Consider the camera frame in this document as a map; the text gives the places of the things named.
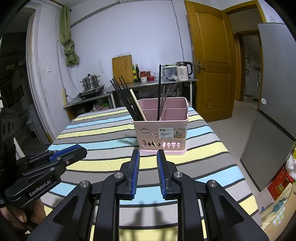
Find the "pink utensil holder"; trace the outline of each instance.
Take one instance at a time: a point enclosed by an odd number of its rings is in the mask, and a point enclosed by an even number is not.
[[[142,99],[139,105],[147,121],[133,124],[141,154],[156,154],[163,149],[168,155],[182,155],[187,151],[186,135],[188,104],[184,97],[166,98],[160,121],[157,121],[158,99]]]

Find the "basket label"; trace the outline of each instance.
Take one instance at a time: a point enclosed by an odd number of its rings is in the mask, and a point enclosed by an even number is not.
[[[159,139],[184,139],[186,128],[158,128]]]
[[[158,128],[158,138],[159,139],[173,139],[174,138],[174,128]]]

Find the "door handle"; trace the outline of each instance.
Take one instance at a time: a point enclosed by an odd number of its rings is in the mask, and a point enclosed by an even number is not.
[[[196,63],[197,63],[196,64],[196,73],[197,74],[200,74],[200,67],[201,66],[207,66],[207,65],[206,64],[200,64],[200,60],[199,59],[196,60]]]

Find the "white electric kettle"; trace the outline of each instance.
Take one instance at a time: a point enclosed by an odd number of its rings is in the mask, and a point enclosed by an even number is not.
[[[192,74],[193,68],[192,68],[192,63],[191,62],[177,62],[177,79],[179,80],[188,80],[189,75]],[[187,65],[190,65],[191,67],[191,72],[188,72],[188,67]]]

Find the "spice jar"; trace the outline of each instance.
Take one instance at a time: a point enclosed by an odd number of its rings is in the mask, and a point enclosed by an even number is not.
[[[146,82],[147,81],[147,74],[145,73],[145,71],[141,72],[140,79],[141,79],[141,82]]]

